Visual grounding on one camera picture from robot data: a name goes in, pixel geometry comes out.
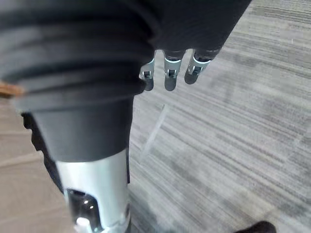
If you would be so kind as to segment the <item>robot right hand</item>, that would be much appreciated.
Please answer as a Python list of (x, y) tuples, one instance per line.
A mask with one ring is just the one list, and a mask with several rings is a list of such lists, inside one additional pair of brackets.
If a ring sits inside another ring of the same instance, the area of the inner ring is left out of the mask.
[(193, 84), (247, 0), (3, 0), (0, 79), (44, 153), (80, 233), (126, 233), (134, 97), (153, 89), (155, 51), (174, 90)]

